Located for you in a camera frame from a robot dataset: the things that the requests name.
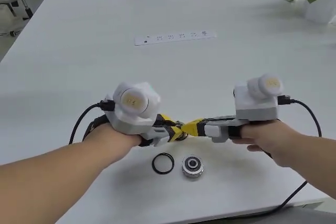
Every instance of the black wrist strap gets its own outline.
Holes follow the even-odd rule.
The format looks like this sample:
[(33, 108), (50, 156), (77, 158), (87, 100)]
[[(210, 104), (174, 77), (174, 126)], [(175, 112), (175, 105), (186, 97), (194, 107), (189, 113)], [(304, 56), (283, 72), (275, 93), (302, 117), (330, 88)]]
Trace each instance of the black wrist strap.
[[(106, 115), (102, 115), (96, 119), (94, 119), (88, 126), (88, 128), (85, 131), (83, 141), (84, 139), (97, 127), (101, 126), (102, 124), (110, 123)], [(146, 147), (150, 146), (153, 143), (153, 139), (147, 140), (141, 137), (141, 143), (139, 144), (140, 147)]]

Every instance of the white plastic housing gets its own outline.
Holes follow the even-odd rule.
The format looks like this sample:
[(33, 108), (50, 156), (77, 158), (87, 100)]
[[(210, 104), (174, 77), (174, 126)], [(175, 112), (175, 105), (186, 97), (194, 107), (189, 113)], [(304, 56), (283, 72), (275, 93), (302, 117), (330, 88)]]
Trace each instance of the white plastic housing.
[(277, 96), (282, 94), (281, 80), (264, 74), (235, 85), (236, 116), (241, 120), (265, 121), (277, 119)]
[(106, 99), (115, 101), (114, 114), (120, 121), (134, 126), (152, 126), (160, 107), (160, 96), (147, 82), (121, 83)]

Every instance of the electrical outlet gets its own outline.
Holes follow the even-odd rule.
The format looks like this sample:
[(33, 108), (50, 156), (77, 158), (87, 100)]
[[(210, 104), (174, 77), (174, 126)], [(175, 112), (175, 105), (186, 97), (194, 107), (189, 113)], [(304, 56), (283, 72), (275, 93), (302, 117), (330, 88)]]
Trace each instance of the electrical outlet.
[(173, 41), (184, 41), (184, 40), (194, 40), (194, 39), (209, 39), (216, 38), (217, 35), (213, 31), (202, 30), (202, 31), (188, 31), (181, 33), (171, 33), (166, 35), (151, 35), (144, 37), (136, 37), (135, 45), (142, 46), (148, 44), (173, 42)]

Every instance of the white pot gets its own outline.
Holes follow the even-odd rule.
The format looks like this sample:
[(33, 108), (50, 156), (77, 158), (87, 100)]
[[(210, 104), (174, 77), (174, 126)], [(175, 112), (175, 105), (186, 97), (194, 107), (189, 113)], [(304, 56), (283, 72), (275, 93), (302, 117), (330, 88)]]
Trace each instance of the white pot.
[(316, 23), (328, 24), (336, 21), (336, 0), (308, 1), (304, 4), (305, 18)]

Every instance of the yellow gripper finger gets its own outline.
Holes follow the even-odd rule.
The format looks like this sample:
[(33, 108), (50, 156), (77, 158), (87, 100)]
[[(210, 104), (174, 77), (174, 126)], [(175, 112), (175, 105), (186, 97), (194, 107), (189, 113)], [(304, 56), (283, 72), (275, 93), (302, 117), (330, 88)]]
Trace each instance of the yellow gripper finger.
[(202, 122), (202, 119), (197, 119), (190, 123), (186, 123), (182, 125), (181, 130), (185, 133), (188, 133), (191, 136), (205, 136), (204, 126), (205, 124)]

